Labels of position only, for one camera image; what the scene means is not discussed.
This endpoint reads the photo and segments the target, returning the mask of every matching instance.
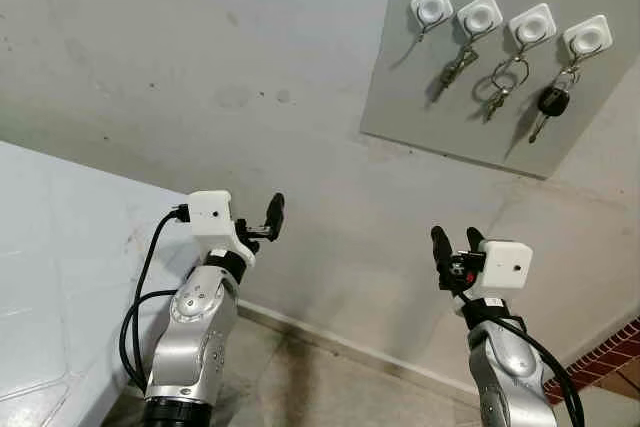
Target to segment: floor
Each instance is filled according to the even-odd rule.
[[[103,427],[137,425],[127,390]],[[480,427],[477,409],[239,319],[227,347],[215,427]]]

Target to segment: wall-mounted key board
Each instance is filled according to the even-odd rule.
[[[466,37],[454,16],[416,42],[421,27],[410,1],[389,0],[361,129],[485,165],[550,176],[638,55],[640,0],[496,0],[504,24],[474,44],[478,60],[434,101],[440,72]],[[456,10],[471,1],[451,0]],[[517,50],[507,22],[540,3],[548,4],[557,34],[527,53],[529,79],[485,122],[485,104],[495,91],[491,72]],[[606,15],[613,46],[582,64],[566,111],[529,143],[539,120],[537,97],[569,61],[562,33],[596,14]]]

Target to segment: white wall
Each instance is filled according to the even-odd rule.
[[[532,181],[358,133],[386,1],[0,0],[0,137],[229,188],[255,221],[283,191],[282,238],[244,296],[468,384],[427,229],[517,238],[535,258],[515,309],[569,360],[638,308],[640,62]]]

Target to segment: car key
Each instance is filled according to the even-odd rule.
[[[542,91],[538,99],[538,110],[544,117],[538,122],[529,137],[529,143],[533,144],[538,138],[538,134],[545,126],[550,117],[559,117],[567,109],[569,104],[569,92],[551,85]]]

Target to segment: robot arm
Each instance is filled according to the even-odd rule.
[[[230,211],[226,191],[189,196],[189,222],[201,247],[201,265],[178,289],[169,324],[158,341],[145,391],[145,427],[209,425],[222,383],[225,344],[237,316],[238,286],[253,267],[258,243],[275,240],[284,197],[276,194],[265,225],[248,229]]]
[[[513,333],[486,320],[498,317],[526,332],[524,321],[509,313],[505,299],[524,287],[532,251],[524,244],[485,240],[467,231],[470,252],[453,255],[440,227],[431,231],[442,290],[454,295],[455,309],[469,327],[469,367],[480,393],[487,427],[556,427],[542,390],[539,353]]]

